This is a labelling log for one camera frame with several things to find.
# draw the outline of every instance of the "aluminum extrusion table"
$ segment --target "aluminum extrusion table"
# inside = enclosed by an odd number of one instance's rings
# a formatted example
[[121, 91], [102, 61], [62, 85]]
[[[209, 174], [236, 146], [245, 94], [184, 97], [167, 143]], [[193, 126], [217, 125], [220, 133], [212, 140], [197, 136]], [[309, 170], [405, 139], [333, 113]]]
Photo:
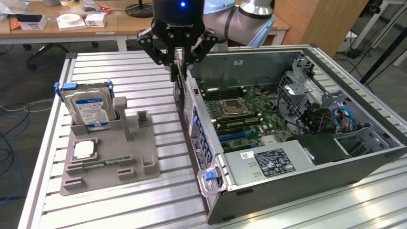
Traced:
[[[307, 47], [391, 123], [405, 122], [321, 51]], [[319, 69], [327, 90], [333, 82]], [[62, 197], [58, 194], [70, 116], [56, 97], [40, 148], [18, 228], [407, 228], [407, 157], [377, 169], [359, 183], [276, 206], [229, 222], [208, 225], [181, 134], [168, 72], [144, 52], [80, 53], [65, 59], [60, 83], [110, 78], [116, 96], [128, 99], [126, 114], [152, 114], [161, 176], [133, 184]]]

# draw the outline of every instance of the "cpu socket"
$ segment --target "cpu socket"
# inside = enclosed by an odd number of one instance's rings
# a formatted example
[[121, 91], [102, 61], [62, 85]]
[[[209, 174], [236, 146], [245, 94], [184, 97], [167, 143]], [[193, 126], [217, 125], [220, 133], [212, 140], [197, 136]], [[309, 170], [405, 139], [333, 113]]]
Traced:
[[241, 98], [221, 100], [219, 102], [224, 116], [249, 114], [249, 110]]

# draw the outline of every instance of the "power supply label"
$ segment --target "power supply label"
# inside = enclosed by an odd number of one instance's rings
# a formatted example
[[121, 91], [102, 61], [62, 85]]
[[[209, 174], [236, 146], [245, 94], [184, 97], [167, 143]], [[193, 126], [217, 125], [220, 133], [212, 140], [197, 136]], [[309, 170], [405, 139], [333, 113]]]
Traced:
[[289, 173], [295, 171], [293, 165], [283, 149], [275, 149], [255, 154], [256, 161], [265, 177]]

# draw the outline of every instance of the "blue hard drive label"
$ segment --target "blue hard drive label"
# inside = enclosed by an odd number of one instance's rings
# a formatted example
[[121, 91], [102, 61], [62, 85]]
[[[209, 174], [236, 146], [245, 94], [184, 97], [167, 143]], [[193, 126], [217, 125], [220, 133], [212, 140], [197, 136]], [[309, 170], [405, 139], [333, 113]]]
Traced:
[[257, 153], [255, 154], [255, 158], [265, 177], [273, 177], [295, 171], [293, 165], [283, 149]]
[[82, 123], [88, 127], [108, 125], [108, 113], [102, 109], [102, 99], [82, 99], [74, 101]]

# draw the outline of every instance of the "wooden cabinet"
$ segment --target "wooden cabinet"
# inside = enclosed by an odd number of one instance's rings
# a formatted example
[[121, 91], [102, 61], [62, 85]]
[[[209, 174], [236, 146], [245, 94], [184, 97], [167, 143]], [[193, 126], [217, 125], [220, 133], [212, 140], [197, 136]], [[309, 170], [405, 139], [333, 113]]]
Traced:
[[368, 0], [275, 0], [275, 13], [291, 26], [283, 44], [316, 44], [335, 52]]

